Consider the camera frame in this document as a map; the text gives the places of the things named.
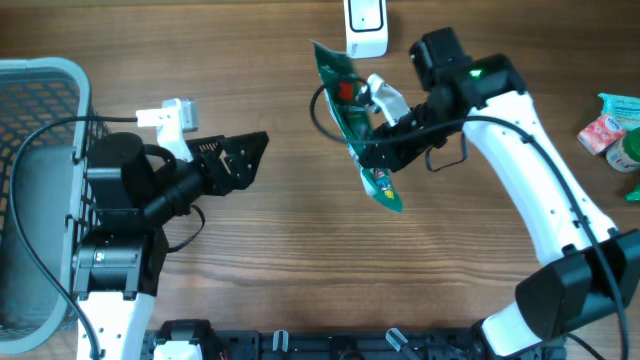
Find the green 3M glove package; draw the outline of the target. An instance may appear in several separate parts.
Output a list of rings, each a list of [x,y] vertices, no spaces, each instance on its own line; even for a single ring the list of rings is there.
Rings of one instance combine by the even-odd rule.
[[[332,50],[314,41],[314,58],[323,85],[329,112],[347,140],[363,140],[373,132],[367,109],[356,103],[361,83],[351,58],[344,52]],[[400,195],[392,184],[387,168],[367,168],[359,163],[365,146],[347,144],[365,193],[388,210],[401,213],[404,209]]]

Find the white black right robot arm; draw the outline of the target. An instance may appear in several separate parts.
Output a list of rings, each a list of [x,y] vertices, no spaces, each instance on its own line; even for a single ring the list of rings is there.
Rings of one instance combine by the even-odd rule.
[[[530,234],[540,268],[485,318],[489,354],[507,358],[608,315],[623,317],[639,284],[639,234],[621,232],[582,189],[544,131],[527,85],[502,54],[473,59],[454,31],[414,43],[427,100],[409,106],[371,76],[357,99],[384,114],[360,162],[398,171],[461,133],[492,166]]]

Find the teal wet wipes pack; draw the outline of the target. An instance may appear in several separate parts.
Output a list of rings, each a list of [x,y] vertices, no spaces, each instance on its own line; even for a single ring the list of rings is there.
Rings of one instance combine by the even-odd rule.
[[[635,130],[640,125],[640,99],[638,97],[599,93],[603,101],[601,114],[611,115],[625,130]]]

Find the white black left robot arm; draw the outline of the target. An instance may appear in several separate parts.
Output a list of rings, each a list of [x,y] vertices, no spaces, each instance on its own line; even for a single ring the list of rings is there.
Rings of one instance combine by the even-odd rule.
[[[163,227],[195,211],[202,196],[249,187],[267,147],[266,132],[187,143],[191,160],[119,132],[87,152],[92,225],[76,253],[73,290],[84,316],[80,359],[137,359],[167,254]]]

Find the orange Kleenex tissue pack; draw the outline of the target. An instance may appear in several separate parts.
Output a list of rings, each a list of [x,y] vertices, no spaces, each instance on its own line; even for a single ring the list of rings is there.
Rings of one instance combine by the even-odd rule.
[[[625,134],[626,130],[617,120],[611,114],[605,113],[581,130],[577,139],[590,154],[598,155]]]

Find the yellow bottle green cap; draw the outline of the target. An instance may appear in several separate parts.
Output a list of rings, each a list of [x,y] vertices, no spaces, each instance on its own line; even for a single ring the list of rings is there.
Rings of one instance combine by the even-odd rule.
[[[625,195],[627,202],[639,202],[640,201],[640,185],[636,185],[632,191]]]

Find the white jar green lid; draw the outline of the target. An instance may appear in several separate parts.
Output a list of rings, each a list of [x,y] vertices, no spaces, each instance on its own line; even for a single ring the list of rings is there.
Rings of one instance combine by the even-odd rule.
[[[606,160],[613,169],[619,172],[639,169],[639,132],[639,128],[629,131],[609,147]]]

